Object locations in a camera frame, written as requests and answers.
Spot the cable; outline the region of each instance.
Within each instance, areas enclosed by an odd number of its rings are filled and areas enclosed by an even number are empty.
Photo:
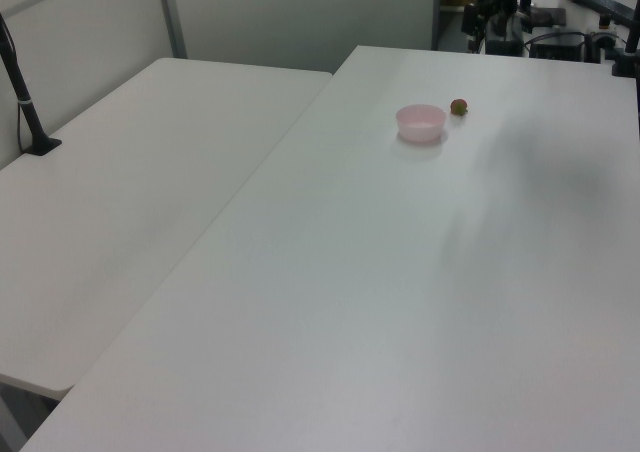
[[[22,139],[20,137],[20,104],[18,103],[18,148],[20,149],[20,153],[24,154],[24,149],[22,148]]]
[[[592,37],[598,37],[604,35],[605,37],[613,37],[614,39],[619,39],[624,45],[627,45],[627,41],[624,40],[622,37],[620,37],[619,35],[616,34],[612,34],[610,32],[595,32],[592,34]]]
[[[586,37],[586,34],[583,34],[582,32],[551,32],[549,34],[543,34],[543,35],[539,35],[538,37],[534,37],[531,40],[528,40],[527,42],[525,42],[524,44],[522,44],[525,49],[527,48],[527,45],[531,45],[535,42],[539,42],[541,40],[545,40],[545,39],[552,39],[554,37],[560,37],[562,35],[579,35],[581,37]]]

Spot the wall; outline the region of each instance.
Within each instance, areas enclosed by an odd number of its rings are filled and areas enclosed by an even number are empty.
[[[439,0],[175,0],[189,58],[335,72],[356,45],[429,49]]]
[[[47,133],[172,55],[160,0],[45,0],[6,22]],[[17,156],[16,98],[2,68],[0,168]]]

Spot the small plastic bowl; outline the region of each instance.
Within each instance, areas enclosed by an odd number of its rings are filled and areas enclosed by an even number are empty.
[[[398,134],[408,142],[433,142],[440,138],[447,114],[435,105],[409,105],[398,111]]]

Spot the desk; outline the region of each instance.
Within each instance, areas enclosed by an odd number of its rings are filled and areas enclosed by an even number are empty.
[[[356,49],[24,452],[636,451],[635,107],[603,67]]]
[[[0,172],[0,381],[61,398],[330,75],[160,60]]]

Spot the black stand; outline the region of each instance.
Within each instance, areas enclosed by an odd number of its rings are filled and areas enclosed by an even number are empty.
[[[640,39],[640,0],[636,2],[636,8],[633,11],[633,24],[629,27],[627,45],[624,50],[617,51],[615,63],[611,69],[611,73],[616,77],[636,78],[638,39]]]
[[[20,104],[24,118],[31,130],[31,136],[33,137],[32,145],[24,152],[32,155],[45,155],[47,152],[50,152],[59,146],[62,141],[48,137],[47,134],[44,133],[44,130],[42,130],[42,125],[40,124],[40,119],[36,113],[36,108],[33,106],[33,102],[31,101],[27,84],[25,84],[22,72],[20,72],[20,67],[18,67],[18,58],[16,56],[15,47],[13,46],[13,41],[11,40],[11,34],[9,33],[9,29],[7,29],[7,25],[5,24],[1,14],[0,55],[2,55],[2,62],[4,62],[4,66],[7,69],[7,74],[9,75],[9,79],[11,79],[13,90],[16,92],[18,103]]]
[[[531,0],[520,0],[518,11],[522,16],[522,28],[531,33],[534,27],[566,25],[566,11],[562,8],[549,9],[531,7]]]

